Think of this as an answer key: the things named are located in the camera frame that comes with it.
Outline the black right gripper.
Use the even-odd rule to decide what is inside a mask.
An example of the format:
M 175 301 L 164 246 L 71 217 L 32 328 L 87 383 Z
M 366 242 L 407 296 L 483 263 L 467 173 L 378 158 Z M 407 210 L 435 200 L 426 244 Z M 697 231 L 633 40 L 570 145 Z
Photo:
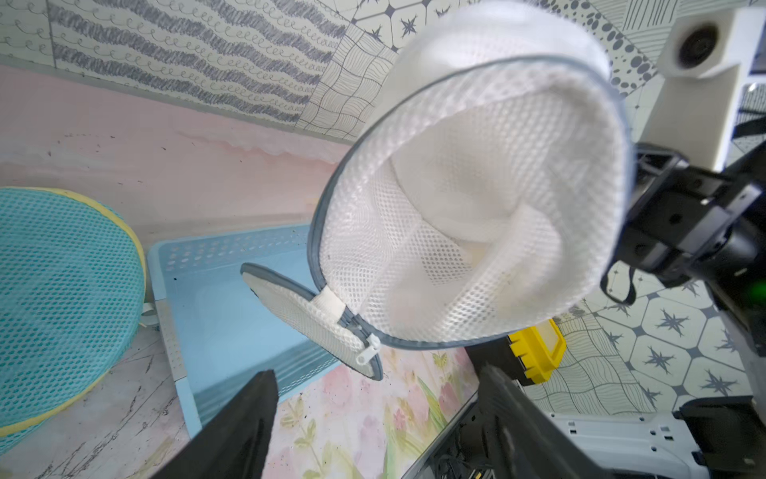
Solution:
M 715 173 L 641 145 L 614 260 L 666 287 L 698 279 L 728 305 L 764 305 L 765 148 Z

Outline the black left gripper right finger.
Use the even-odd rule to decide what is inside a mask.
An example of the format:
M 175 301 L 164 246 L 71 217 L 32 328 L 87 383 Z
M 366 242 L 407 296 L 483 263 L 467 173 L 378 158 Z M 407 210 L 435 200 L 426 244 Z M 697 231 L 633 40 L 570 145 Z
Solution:
M 602 478 L 601 469 L 540 411 L 504 371 L 480 373 L 478 405 L 497 478 Z

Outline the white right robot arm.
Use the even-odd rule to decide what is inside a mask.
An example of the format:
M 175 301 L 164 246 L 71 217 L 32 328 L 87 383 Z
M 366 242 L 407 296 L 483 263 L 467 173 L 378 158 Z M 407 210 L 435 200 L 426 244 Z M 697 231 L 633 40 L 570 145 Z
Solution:
M 720 173 L 641 148 L 612 264 L 532 401 L 622 477 L 763 477 L 764 148 Z

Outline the turquoise mesh laundry bag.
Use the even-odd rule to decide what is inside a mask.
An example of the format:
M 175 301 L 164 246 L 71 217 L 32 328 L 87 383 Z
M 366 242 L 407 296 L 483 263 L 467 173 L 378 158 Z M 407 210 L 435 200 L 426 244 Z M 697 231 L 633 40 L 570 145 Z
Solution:
M 131 344 L 148 267 L 113 209 L 62 189 L 1 190 L 1 450 L 89 393 Z

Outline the white mesh laundry bag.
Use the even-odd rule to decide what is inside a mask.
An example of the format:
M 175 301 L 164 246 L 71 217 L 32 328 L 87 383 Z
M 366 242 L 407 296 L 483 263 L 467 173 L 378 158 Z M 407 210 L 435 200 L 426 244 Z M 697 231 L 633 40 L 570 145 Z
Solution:
M 307 239 L 313 288 L 241 276 L 358 373 L 379 352 L 486 342 L 563 313 L 612 260 L 636 166 L 610 59 L 516 1 L 461 8 L 400 53 Z

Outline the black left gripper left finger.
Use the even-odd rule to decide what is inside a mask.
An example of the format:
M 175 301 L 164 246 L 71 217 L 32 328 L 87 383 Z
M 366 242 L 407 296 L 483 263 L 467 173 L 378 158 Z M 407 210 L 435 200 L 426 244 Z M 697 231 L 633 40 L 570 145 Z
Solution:
M 257 373 L 155 477 L 261 478 L 277 405 L 274 372 Z

